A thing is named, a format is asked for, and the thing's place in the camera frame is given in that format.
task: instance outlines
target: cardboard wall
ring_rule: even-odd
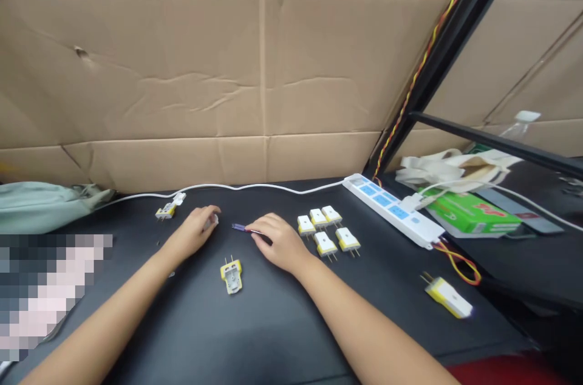
[[[517,112],[538,111],[526,143],[583,155],[582,13],[583,0],[494,0],[425,112],[498,134]],[[465,144],[419,124],[389,168]]]
[[[0,0],[0,181],[362,170],[448,0]]]

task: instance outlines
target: person's left hand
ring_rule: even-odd
[[[168,238],[160,253],[172,259],[176,265],[196,253],[217,227],[214,221],[216,213],[220,213],[217,206],[205,206],[190,212],[182,225]],[[207,220],[210,221],[210,226],[203,230]]]

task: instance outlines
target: hand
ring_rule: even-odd
[[[217,227],[214,221],[216,213],[220,213],[217,206],[205,206],[190,212],[182,225],[172,233],[172,236],[160,249],[161,254],[172,259],[178,265],[196,253]],[[210,220],[210,226],[203,231],[207,220]]]
[[[260,235],[251,233],[255,244],[268,261],[296,277],[313,258],[293,227],[276,214],[262,216],[245,228],[260,231],[271,239],[273,244],[267,245]]]

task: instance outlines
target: table surface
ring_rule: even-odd
[[[560,177],[549,169],[520,162],[512,167],[512,172],[500,185],[583,227],[583,198],[564,194],[561,190],[568,185],[559,180]],[[397,189],[401,198],[412,193],[411,189],[390,178],[385,181]],[[529,207],[518,198],[507,196]],[[583,233],[548,219],[565,232],[524,240],[502,237],[453,241],[495,279],[544,298],[583,304]]]
[[[310,189],[333,180],[286,185]],[[338,253],[330,268],[443,364],[455,364],[528,347],[521,334],[442,255],[416,246],[342,186],[298,196],[268,188],[188,191],[175,217],[156,222],[165,200],[145,197],[99,210],[59,233],[114,235],[113,257],[86,290],[61,333],[14,365],[5,384],[16,384],[106,301],[154,254],[197,206],[221,207],[213,237],[176,270],[107,378],[107,383],[352,383],[350,366],[307,293],[269,263],[252,238],[231,228],[267,212],[296,225],[299,215],[332,205],[362,244],[360,258]],[[315,244],[309,249],[316,254]],[[219,268],[240,259],[243,290],[227,295]],[[422,271],[443,276],[473,306],[455,319],[425,292]]]

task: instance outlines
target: green bag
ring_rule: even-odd
[[[0,234],[42,234],[90,214],[109,201],[113,189],[42,182],[0,185]]]

